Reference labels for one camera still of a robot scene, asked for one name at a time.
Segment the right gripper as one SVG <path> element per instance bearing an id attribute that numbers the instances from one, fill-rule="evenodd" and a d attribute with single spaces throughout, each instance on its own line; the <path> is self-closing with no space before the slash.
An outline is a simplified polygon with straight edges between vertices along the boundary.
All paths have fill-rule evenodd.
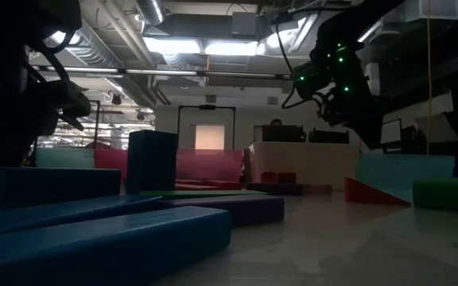
<path id="1" fill-rule="evenodd" d="M 373 114 L 373 95 L 367 84 L 334 86 L 317 93 L 318 115 L 329 124 L 346 122 L 369 149 L 377 149 L 382 138 L 382 114 Z"/>

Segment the green wooden block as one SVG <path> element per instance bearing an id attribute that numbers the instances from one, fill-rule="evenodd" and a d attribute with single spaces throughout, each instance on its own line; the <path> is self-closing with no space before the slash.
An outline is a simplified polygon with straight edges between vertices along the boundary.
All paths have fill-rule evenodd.
<path id="1" fill-rule="evenodd" d="M 414 180 L 413 205 L 458 211 L 458 178 Z"/>

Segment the red arch wooden block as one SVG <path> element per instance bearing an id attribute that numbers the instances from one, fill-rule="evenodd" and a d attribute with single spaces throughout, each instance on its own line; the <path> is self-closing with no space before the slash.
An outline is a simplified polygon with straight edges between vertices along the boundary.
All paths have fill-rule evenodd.
<path id="1" fill-rule="evenodd" d="M 262 172 L 262 184 L 296 184 L 294 172 Z"/>

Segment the purple wooden block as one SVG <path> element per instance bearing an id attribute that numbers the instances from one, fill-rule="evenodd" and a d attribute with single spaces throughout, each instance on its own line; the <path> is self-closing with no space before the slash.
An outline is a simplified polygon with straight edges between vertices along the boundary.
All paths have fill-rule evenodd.
<path id="1" fill-rule="evenodd" d="M 261 191 L 271 195 L 302 195 L 303 187 L 297 184 L 248 183 L 247 190 Z"/>
<path id="2" fill-rule="evenodd" d="M 228 211 L 233 227 L 280 222 L 285 217 L 285 202 L 272 195 L 231 195 L 193 199 L 162 200 L 162 207 L 210 207 Z"/>

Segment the long red wooden block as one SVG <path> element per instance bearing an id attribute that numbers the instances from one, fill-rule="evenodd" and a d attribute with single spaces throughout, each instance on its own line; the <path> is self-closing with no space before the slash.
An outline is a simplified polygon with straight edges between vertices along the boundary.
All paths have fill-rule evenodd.
<path id="1" fill-rule="evenodd" d="M 220 187 L 197 184 L 175 184 L 176 191 L 217 191 Z"/>

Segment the white board panel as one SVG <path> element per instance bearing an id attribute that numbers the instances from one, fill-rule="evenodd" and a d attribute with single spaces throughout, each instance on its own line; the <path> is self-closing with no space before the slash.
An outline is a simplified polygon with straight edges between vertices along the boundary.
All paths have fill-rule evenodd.
<path id="1" fill-rule="evenodd" d="M 399 149 L 402 143 L 402 120 L 395 119 L 382 124 L 380 147 Z"/>

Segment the black monitor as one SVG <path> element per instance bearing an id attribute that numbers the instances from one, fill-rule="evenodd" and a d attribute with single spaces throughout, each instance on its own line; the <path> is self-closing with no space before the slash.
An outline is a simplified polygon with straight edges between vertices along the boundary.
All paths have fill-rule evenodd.
<path id="1" fill-rule="evenodd" d="M 308 135 L 309 143 L 325 143 L 325 144 L 348 144 L 349 132 L 332 132 L 313 129 Z"/>
<path id="2" fill-rule="evenodd" d="M 305 142 L 301 126 L 263 126 L 262 140 L 274 142 Z"/>

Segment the large teal plastic bin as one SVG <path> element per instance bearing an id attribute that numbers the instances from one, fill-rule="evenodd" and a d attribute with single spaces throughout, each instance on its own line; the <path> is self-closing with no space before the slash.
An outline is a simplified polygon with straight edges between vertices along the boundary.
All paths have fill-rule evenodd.
<path id="1" fill-rule="evenodd" d="M 413 202 L 413 181 L 449 178 L 455 157 L 409 154 L 362 154 L 355 178 L 366 185 Z"/>

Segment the small teal plastic bin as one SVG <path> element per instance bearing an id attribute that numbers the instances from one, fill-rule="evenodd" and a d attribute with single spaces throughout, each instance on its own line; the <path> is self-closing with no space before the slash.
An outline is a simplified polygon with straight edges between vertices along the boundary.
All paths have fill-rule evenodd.
<path id="1" fill-rule="evenodd" d="M 41 168 L 95 168 L 94 150 L 39 148 L 36 164 Z"/>

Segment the white plastic bin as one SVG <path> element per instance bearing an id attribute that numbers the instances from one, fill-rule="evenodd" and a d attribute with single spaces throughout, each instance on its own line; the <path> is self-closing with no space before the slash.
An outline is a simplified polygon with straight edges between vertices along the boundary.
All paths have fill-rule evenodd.
<path id="1" fill-rule="evenodd" d="M 294 174 L 297 184 L 344 188 L 355 176 L 359 150 L 351 145 L 299 142 L 255 142 L 249 148 L 251 181 L 269 183 L 282 173 Z"/>

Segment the small red plastic bin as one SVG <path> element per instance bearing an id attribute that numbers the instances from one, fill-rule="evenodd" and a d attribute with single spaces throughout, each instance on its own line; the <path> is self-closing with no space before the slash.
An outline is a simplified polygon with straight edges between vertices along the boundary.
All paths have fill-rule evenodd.
<path id="1" fill-rule="evenodd" d="M 96 168 L 118 169 L 121 172 L 120 192 L 126 192 L 128 152 L 125 149 L 96 149 L 94 151 Z"/>

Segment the long blue wooden block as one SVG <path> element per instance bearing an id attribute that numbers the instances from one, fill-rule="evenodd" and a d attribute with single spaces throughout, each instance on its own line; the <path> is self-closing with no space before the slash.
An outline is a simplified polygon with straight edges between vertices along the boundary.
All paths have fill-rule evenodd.
<path id="1" fill-rule="evenodd" d="M 0 234 L 152 211 L 156 195 L 113 195 L 0 211 Z"/>

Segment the long ceiling pipe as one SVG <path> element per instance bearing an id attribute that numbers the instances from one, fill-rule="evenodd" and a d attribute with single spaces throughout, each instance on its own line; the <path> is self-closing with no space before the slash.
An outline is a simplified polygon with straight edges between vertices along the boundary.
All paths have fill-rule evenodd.
<path id="1" fill-rule="evenodd" d="M 179 76 L 179 77 L 217 77 L 234 79 L 262 79 L 291 81 L 291 75 L 251 73 L 235 71 L 201 71 L 201 70 L 169 70 L 152 68 L 93 68 L 93 67 L 64 67 L 68 74 L 91 75 L 95 77 L 115 77 L 121 78 L 124 75 L 159 75 L 159 76 Z"/>

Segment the ceiling light panel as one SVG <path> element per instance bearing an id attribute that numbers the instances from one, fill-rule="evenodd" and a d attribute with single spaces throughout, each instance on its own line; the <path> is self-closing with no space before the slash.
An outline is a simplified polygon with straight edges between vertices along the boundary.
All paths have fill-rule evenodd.
<path id="1" fill-rule="evenodd" d="M 208 55 L 217 56 L 255 56 L 258 43 L 253 42 L 212 42 L 204 50 Z"/>
<path id="2" fill-rule="evenodd" d="M 201 47 L 196 40 L 155 39 L 151 37 L 143 37 L 143 40 L 151 52 L 158 52 L 162 55 L 197 54 L 201 52 Z"/>

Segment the large pink plastic bin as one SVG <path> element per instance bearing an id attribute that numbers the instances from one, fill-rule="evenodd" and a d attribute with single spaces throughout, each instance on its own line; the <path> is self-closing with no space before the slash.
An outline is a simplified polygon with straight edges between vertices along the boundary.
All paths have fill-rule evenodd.
<path id="1" fill-rule="evenodd" d="M 239 181 L 242 150 L 178 149 L 177 179 Z"/>

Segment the grey ceiling box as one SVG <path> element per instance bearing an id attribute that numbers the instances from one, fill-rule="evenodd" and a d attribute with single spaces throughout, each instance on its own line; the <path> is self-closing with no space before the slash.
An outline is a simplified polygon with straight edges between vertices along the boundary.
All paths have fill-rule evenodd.
<path id="1" fill-rule="evenodd" d="M 257 15 L 249 12 L 233 12 L 231 15 L 231 34 L 235 36 L 254 36 L 257 30 Z"/>

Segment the black gantry frame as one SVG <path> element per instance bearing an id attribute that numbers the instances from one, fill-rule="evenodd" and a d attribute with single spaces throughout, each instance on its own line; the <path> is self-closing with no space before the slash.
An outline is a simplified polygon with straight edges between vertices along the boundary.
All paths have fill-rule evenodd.
<path id="1" fill-rule="evenodd" d="M 179 105 L 178 148 L 234 150 L 235 115 L 236 108 L 233 106 Z"/>
<path id="2" fill-rule="evenodd" d="M 100 111 L 101 111 L 101 102 L 99 100 L 90 100 L 90 103 L 94 103 L 96 105 L 96 109 L 95 109 L 95 131 L 94 131 L 92 148 L 93 149 L 97 149 L 98 148 L 99 116 L 100 116 Z"/>

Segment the long ribbed silver duct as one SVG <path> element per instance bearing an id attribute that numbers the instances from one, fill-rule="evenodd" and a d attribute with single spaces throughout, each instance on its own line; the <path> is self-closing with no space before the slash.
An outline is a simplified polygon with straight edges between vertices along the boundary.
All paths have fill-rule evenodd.
<path id="1" fill-rule="evenodd" d="M 82 20 L 69 45 L 56 54 L 64 66 L 123 68 L 123 62 L 107 47 L 93 28 Z"/>

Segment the silver air duct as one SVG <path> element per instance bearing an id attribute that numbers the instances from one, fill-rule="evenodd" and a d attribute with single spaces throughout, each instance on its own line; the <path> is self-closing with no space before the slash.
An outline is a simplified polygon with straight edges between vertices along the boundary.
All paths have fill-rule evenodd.
<path id="1" fill-rule="evenodd" d="M 147 25 L 160 25 L 167 16 L 162 0 L 135 0 L 137 10 Z"/>

